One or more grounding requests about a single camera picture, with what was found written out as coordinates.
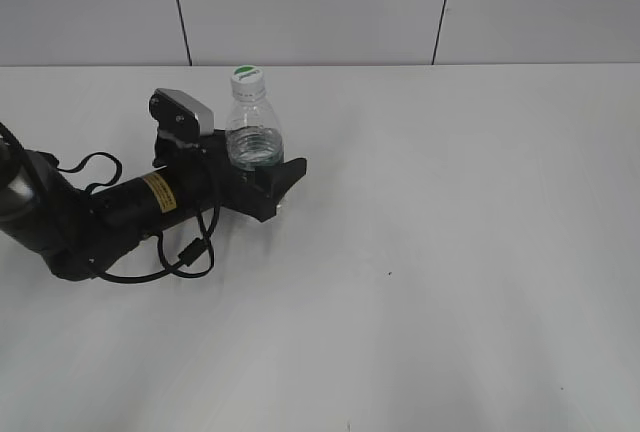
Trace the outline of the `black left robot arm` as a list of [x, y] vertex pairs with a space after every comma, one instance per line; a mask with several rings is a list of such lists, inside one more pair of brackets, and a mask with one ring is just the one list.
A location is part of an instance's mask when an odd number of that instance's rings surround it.
[[[202, 255], [215, 256], [212, 235], [222, 209], [266, 222], [277, 214], [287, 192], [307, 171], [304, 158], [252, 172], [234, 167], [222, 130], [181, 144], [158, 133], [152, 172], [123, 182], [114, 176], [83, 189], [50, 153], [28, 150], [7, 127], [1, 129], [1, 230], [40, 255], [63, 280], [101, 278], [120, 284], [147, 283], [168, 275], [196, 278], [188, 271]], [[199, 235], [178, 255], [157, 253], [162, 268], [143, 276], [116, 276], [109, 268], [150, 237], [194, 218]]]

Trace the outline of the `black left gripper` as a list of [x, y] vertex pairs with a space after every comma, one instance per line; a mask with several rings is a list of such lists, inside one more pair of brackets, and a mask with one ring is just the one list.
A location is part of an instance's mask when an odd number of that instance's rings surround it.
[[259, 222], [276, 216], [277, 202], [307, 172], [307, 159], [302, 157], [287, 162], [280, 159], [275, 165], [257, 166], [253, 171], [237, 168], [229, 159], [222, 129], [202, 136], [200, 145], [207, 163], [213, 166], [222, 206]]

